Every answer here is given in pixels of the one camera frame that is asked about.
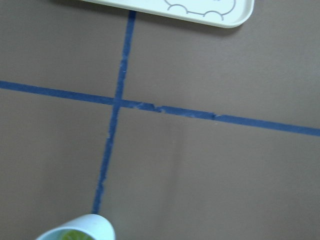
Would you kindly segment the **light blue cup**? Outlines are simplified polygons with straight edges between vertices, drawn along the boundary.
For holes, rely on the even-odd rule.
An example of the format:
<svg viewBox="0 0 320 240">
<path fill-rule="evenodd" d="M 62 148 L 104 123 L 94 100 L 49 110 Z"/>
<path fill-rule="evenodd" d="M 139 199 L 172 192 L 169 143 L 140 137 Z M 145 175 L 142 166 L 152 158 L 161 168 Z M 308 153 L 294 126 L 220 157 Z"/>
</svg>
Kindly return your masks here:
<svg viewBox="0 0 320 240">
<path fill-rule="evenodd" d="M 69 230 L 84 232 L 93 240 L 116 239 L 114 227 L 106 218 L 98 214 L 85 214 L 42 233 L 36 240 L 58 240 L 63 232 Z"/>
</svg>

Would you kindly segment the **cream bear tray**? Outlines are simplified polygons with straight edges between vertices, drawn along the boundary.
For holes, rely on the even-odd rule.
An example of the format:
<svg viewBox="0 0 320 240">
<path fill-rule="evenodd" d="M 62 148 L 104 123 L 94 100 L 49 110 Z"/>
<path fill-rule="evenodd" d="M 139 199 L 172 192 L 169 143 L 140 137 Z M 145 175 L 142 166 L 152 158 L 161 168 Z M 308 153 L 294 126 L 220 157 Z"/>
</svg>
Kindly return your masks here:
<svg viewBox="0 0 320 240">
<path fill-rule="evenodd" d="M 231 29 L 254 10 L 254 0 L 88 0 L 89 3 Z"/>
</svg>

